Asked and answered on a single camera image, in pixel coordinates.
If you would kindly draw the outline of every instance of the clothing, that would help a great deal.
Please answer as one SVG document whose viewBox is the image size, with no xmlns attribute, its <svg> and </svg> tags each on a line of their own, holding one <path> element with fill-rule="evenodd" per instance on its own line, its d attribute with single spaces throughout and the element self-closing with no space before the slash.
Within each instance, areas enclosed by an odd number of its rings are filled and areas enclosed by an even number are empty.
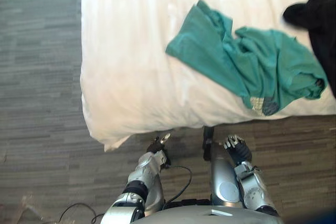
<svg viewBox="0 0 336 224">
<path fill-rule="evenodd" d="M 291 5 L 284 12 L 284 19 L 309 31 L 313 51 L 336 97 L 336 0 L 308 0 L 306 4 Z"/>
<path fill-rule="evenodd" d="M 295 38 L 249 27 L 235 33 L 236 39 L 232 19 L 200 0 L 166 53 L 242 97 L 262 115 L 272 115 L 300 97 L 320 98 L 325 73 Z"/>
</svg>

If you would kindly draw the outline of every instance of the black cloth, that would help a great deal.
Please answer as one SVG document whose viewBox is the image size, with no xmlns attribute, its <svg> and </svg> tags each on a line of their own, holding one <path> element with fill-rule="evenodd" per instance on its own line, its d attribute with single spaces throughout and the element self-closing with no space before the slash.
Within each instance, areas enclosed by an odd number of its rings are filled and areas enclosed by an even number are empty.
<svg viewBox="0 0 336 224">
<path fill-rule="evenodd" d="M 289 6 L 286 22 L 309 31 L 313 51 L 336 97 L 336 0 L 308 0 Z"/>
</svg>

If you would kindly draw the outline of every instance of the wire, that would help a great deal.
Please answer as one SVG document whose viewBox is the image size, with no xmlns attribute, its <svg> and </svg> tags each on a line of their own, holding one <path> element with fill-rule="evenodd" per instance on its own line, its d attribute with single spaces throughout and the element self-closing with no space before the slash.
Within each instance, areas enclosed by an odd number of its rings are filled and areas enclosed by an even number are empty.
<svg viewBox="0 0 336 224">
<path fill-rule="evenodd" d="M 170 200 L 168 200 L 162 207 L 162 210 L 166 209 L 167 205 L 176 200 L 177 198 L 179 198 L 179 196 L 181 196 L 182 193 L 184 193 L 184 191 L 187 189 L 187 187 L 190 185 L 191 183 L 191 180 L 193 178 L 193 172 L 188 168 L 188 167 L 185 167 L 185 166 L 181 166 L 181 165 L 176 165 L 176 166 L 171 166 L 171 165 L 166 165 L 166 168 L 183 168 L 183 169 L 186 169 L 189 171 L 189 174 L 190 174 L 190 177 L 189 177 L 189 181 L 188 183 L 182 188 L 182 190 L 176 194 L 173 198 L 171 198 Z"/>
<path fill-rule="evenodd" d="M 96 216 L 94 216 L 94 218 L 91 220 L 91 224 L 95 224 L 96 223 L 96 221 L 97 221 L 97 218 L 98 217 L 101 217 L 101 216 L 104 216 L 104 212 L 102 213 L 102 214 L 98 214 L 98 215 L 96 215 Z"/>
<path fill-rule="evenodd" d="M 72 207 L 74 207 L 74 206 L 84 206 L 84 207 L 88 208 L 88 209 L 93 213 L 93 216 L 94 216 L 94 217 L 93 217 L 93 219 L 91 220 L 91 224 L 95 224 L 96 221 L 97 221 L 97 218 L 100 217 L 100 216 L 103 216 L 103 215 L 104 215 L 104 214 L 97 214 L 96 211 L 95 211 L 92 207 L 90 207 L 89 205 L 87 205 L 87 204 L 85 204 L 85 203 L 81 203 L 81 202 L 79 202 L 79 203 L 75 203 L 75 204 L 72 204 L 72 205 L 70 205 L 69 207 L 67 207 L 67 208 L 62 212 L 62 214 L 61 214 L 61 216 L 59 217 L 59 220 L 58 220 L 58 221 L 48 221 L 48 222 L 44 222 L 44 223 L 42 223 L 42 224 L 59 224 L 59 223 L 61 223 L 62 218 L 63 218 L 63 216 L 66 214 L 66 212 L 67 212 L 69 209 L 71 209 Z"/>
</svg>

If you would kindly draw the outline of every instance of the mattress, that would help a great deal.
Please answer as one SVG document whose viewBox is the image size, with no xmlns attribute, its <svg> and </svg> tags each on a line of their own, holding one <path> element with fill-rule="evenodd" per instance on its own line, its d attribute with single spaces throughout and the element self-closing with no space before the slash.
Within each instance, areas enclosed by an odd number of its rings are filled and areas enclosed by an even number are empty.
<svg viewBox="0 0 336 224">
<path fill-rule="evenodd" d="M 82 0 L 83 114 L 106 150 L 130 135 L 252 119 L 336 113 L 328 86 L 318 100 L 301 98 L 272 116 L 165 54 L 198 0 Z M 308 33 L 284 23 L 282 12 L 307 0 L 204 0 L 233 19 L 233 29 L 279 29 L 311 50 Z"/>
</svg>

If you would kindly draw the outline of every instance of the gray carpet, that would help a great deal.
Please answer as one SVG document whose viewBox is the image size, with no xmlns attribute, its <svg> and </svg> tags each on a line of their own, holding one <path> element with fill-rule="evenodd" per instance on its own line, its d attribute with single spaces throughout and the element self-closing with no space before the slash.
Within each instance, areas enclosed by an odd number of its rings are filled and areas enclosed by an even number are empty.
<svg viewBox="0 0 336 224">
<path fill-rule="evenodd" d="M 122 192 L 156 133 L 133 136 L 104 153 L 90 138 L 80 101 L 80 0 L 0 0 L 0 223 L 14 224 L 22 201 L 58 219 L 75 202 L 105 211 Z M 236 133 L 253 150 L 285 219 L 335 206 L 335 116 L 254 121 L 216 127 L 217 140 Z M 167 143 L 174 164 L 193 182 L 181 198 L 209 198 L 202 129 L 180 129 Z M 167 170 L 167 198 L 188 180 Z M 65 216 L 89 223 L 81 207 Z M 19 223 L 42 223 L 25 212 Z"/>
</svg>

